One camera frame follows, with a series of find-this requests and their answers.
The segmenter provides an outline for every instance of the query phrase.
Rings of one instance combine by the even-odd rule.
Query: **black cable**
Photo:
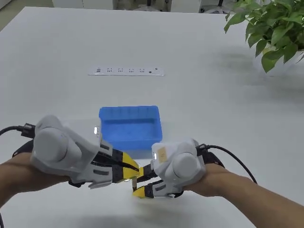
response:
[[[11,127],[4,128],[0,131],[0,135],[4,134],[5,132],[9,132],[9,131],[13,131],[13,130],[17,130],[19,132],[22,132],[23,127],[22,126],[11,126]]]
[[[4,134],[5,132],[17,130],[21,132],[21,136],[33,139],[35,138],[35,125],[26,123],[24,126],[11,126],[4,128],[0,131],[0,135]]]
[[[226,152],[227,154],[229,154],[231,157],[233,157],[235,160],[237,160],[237,162],[244,168],[244,170],[246,170],[246,172],[249,174],[249,176],[251,177],[252,181],[254,183],[257,184],[255,177],[252,175],[252,173],[250,172],[250,170],[246,167],[246,165],[237,157],[235,156],[232,152],[230,152],[229,150],[225,149],[224,147],[221,146],[215,146],[215,145],[207,145],[206,149],[210,149],[210,148],[214,148],[214,149],[218,149],[221,151]]]

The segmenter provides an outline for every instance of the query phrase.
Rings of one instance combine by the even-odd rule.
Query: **blue plastic bin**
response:
[[[162,140],[157,106],[102,107],[99,118],[103,139],[118,150],[150,150]]]

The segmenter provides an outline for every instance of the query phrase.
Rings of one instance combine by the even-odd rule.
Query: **white table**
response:
[[[246,24],[226,35],[224,25],[223,15],[25,8],[0,33],[0,129],[49,113],[81,119],[102,106],[157,105],[164,141],[222,145],[261,185],[304,204],[303,65],[286,79],[259,78]],[[162,66],[166,76],[87,76],[92,66],[115,64]],[[1,161],[24,142],[1,136]],[[17,195],[1,211],[6,227],[253,227],[224,199],[137,200],[130,185],[63,183]]]

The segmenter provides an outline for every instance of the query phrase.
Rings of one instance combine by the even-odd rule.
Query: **hand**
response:
[[[0,172],[8,178],[9,187],[15,193],[38,191],[60,182],[68,181],[67,176],[46,174],[30,164],[31,153],[20,153],[0,165]]]
[[[221,195],[222,180],[235,175],[220,165],[207,164],[206,174],[198,182],[185,187],[185,190],[191,190],[199,195],[211,197]]]

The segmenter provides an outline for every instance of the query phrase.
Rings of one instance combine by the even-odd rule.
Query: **floor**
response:
[[[25,7],[53,7],[52,0],[12,0],[0,9],[0,31]]]
[[[118,0],[121,4],[125,4],[128,0]],[[137,3],[146,2],[146,0],[136,0]],[[204,0],[206,5],[210,2],[210,4],[214,5],[218,0]],[[228,8],[232,8],[233,0],[225,0],[228,2],[226,6]],[[0,31],[25,7],[25,6],[36,6],[36,7],[54,7],[52,0],[12,0],[5,7],[0,9]]]

